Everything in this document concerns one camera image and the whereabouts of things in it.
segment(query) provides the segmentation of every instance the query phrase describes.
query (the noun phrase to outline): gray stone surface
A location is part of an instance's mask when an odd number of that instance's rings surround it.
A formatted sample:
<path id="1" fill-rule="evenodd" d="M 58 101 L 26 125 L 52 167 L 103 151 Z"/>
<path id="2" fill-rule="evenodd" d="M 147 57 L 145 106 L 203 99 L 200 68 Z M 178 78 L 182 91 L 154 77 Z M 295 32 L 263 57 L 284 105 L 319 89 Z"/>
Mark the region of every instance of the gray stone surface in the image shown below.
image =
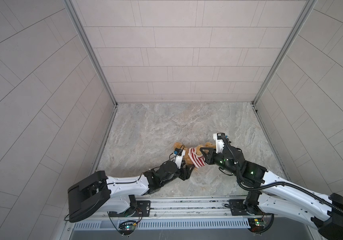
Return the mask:
<path id="1" fill-rule="evenodd" d="M 284 177 L 250 103 L 120 104 L 98 170 L 130 177 L 159 166 L 173 152 L 173 143 L 196 147 L 213 133 L 224 132 L 245 159 Z M 152 196 L 246 195 L 215 165 L 194 169 L 190 179 L 176 179 Z"/>

